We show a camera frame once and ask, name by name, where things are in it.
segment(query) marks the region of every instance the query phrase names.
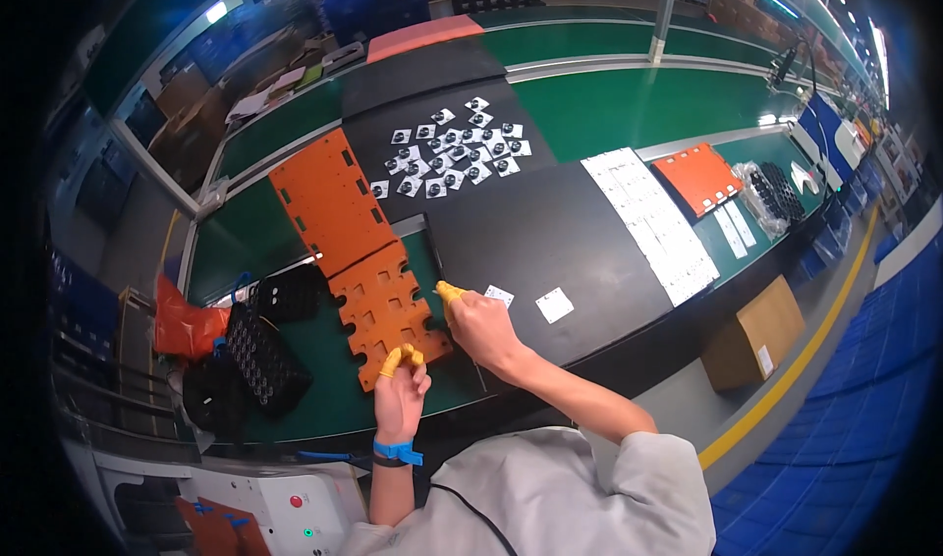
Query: yellow floor line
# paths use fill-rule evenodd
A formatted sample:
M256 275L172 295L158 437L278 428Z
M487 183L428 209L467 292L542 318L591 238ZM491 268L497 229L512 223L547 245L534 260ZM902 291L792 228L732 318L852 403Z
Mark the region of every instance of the yellow floor line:
M701 461L701 469L706 470L710 468L710 466L724 456L731 447L738 444L746 437L747 433L756 427L756 425L763 420L763 417L776 406L776 403L782 400L785 393L805 371L809 361L812 361L812 357L819 351L822 341L825 340L825 337L831 331L835 320L838 318L838 313L841 312L842 306L845 305L845 300L852 290L852 285L855 283L855 278L858 277L858 271L861 270L861 264L865 260L865 255L867 255L867 245L870 243L871 234L874 232L874 224L877 218L878 210L877 207L875 207L874 210L871 211L871 219L867 224L867 232L861 243L861 249L858 250L858 254L855 257L855 262L852 264L852 270L848 272L848 277L845 278L845 283L843 283L841 290L838 292L838 296L835 298L834 303L832 303L832 307L829 309L828 314L825 315L818 330L812 335L812 339L809 340L805 349L799 354L799 357L796 358L796 361L792 363L789 369L785 371L783 377L780 378L776 384L772 385L766 395L764 395L753 408L749 409L746 415L741 417L733 427L698 454L698 460Z

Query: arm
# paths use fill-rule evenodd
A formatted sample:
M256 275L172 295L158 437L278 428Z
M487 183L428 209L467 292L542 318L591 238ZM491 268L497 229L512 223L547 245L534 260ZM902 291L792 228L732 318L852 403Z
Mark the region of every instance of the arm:
M615 444L629 433L657 432L652 416L628 398L553 365L521 343L504 303L478 292L452 294L454 288L450 292L448 284L440 284L437 289L452 314L452 335L479 365Z
M406 443L416 435L425 392L432 385L425 363L410 370L395 368L393 377L381 372L374 388L376 441L384 445ZM370 493L370 522L397 526L416 508L412 467L386 468L373 465Z

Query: blue wrist strap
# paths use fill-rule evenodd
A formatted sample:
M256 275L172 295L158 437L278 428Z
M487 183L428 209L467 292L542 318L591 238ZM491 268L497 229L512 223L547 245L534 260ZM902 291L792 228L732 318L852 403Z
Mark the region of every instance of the blue wrist strap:
M373 451L389 459L397 459L413 466L422 466L422 454L412 450L412 440L405 444L383 445L373 438Z

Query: grey work shirt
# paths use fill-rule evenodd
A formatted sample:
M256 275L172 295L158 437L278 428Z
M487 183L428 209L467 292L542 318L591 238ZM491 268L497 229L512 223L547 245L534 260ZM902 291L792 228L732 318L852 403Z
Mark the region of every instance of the grey work shirt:
M460 492L521 556L707 556L716 539L694 446L636 432L619 447L612 493L596 478L589 442L550 427L480 441L448 460L433 482ZM357 523L340 553L501 555L488 526L447 491L390 526Z

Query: cardboard box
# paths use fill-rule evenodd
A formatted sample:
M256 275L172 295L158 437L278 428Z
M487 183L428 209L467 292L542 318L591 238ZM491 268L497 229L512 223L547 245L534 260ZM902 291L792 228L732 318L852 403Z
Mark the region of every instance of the cardboard box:
M779 276L721 328L701 353L714 390L766 380L805 329L792 290Z

